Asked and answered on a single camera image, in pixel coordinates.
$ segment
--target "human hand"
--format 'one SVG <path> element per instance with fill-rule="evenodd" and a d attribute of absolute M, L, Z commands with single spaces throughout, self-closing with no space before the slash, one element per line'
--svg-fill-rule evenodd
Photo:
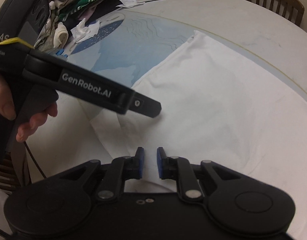
<path fill-rule="evenodd" d="M 18 127 L 16 140 L 18 142 L 24 142 L 28 136 L 32 135 L 39 126 L 43 125 L 47 121 L 48 115 L 57 116 L 57 104 L 51 104 L 43 112 L 34 114 L 29 122 L 23 123 Z M 12 93 L 5 79 L 0 75 L 0 114 L 9 120 L 16 118 L 15 106 L 12 100 Z"/>

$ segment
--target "yellow rubber band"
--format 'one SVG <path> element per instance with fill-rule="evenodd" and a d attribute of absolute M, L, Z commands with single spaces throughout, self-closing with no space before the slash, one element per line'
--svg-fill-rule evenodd
<path fill-rule="evenodd" d="M 0 42 L 0 45 L 8 45 L 8 44 L 13 44 L 13 43 L 21 43 L 25 46 L 27 46 L 28 48 L 31 48 L 33 49 L 34 47 L 31 46 L 28 42 L 22 40 L 21 38 L 19 37 L 16 37 L 16 38 L 10 38 L 10 39 L 7 39 L 7 40 L 4 40 L 4 41 L 1 41 Z"/>

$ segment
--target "white table top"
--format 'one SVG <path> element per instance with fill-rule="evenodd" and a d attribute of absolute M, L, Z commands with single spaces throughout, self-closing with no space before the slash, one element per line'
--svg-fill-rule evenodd
<path fill-rule="evenodd" d="M 221 36 L 272 64 L 307 92 L 307 33 L 259 5 L 245 0 L 159 0 L 126 10 Z M 110 162 L 78 101 L 61 94 L 58 105 L 58 117 L 49 118 L 28 139 L 47 176 L 94 158 Z M 32 180 L 41 179 L 30 158 L 28 162 Z"/>

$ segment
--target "silver screw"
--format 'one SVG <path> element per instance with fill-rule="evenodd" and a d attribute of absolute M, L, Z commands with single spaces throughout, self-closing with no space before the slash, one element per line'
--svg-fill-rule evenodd
<path fill-rule="evenodd" d="M 189 198 L 199 198 L 202 195 L 199 190 L 195 189 L 187 190 L 185 194 Z"/>
<path fill-rule="evenodd" d="M 138 205 L 144 205 L 144 204 L 146 204 L 146 201 L 144 201 L 144 200 L 142 200 L 142 199 L 138 199 L 138 200 L 136 201 L 136 203 L 137 203 Z"/>
<path fill-rule="evenodd" d="M 146 202 L 147 202 L 147 203 L 152 203 L 152 202 L 154 202 L 154 199 L 152 199 L 152 198 L 147 198 L 147 199 L 146 199 Z"/>
<path fill-rule="evenodd" d="M 113 196 L 114 196 L 114 193 L 110 190 L 102 190 L 98 192 L 98 197 L 102 199 L 112 198 Z"/>

